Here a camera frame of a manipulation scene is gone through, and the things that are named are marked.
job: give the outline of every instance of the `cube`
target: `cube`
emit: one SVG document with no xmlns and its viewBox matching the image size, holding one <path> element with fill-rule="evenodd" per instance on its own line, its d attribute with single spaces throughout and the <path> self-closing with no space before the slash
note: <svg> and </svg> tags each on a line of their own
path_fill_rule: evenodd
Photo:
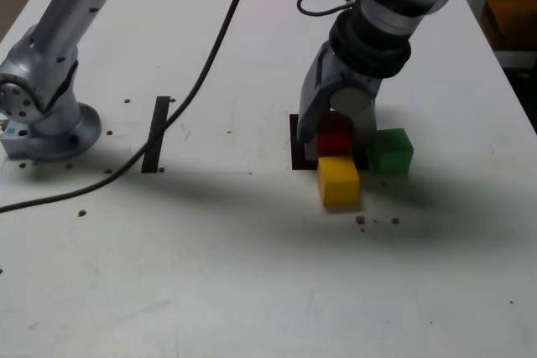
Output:
<svg viewBox="0 0 537 358">
<path fill-rule="evenodd" d="M 360 178 L 350 156 L 320 157 L 317 184 L 325 206 L 358 202 Z"/>
<path fill-rule="evenodd" d="M 413 155 L 404 129 L 378 130 L 368 149 L 369 167 L 379 175 L 407 174 Z"/>
<path fill-rule="evenodd" d="M 348 155 L 351 148 L 352 121 L 345 115 L 330 111 L 317 124 L 317 154 L 321 157 Z"/>
</svg>

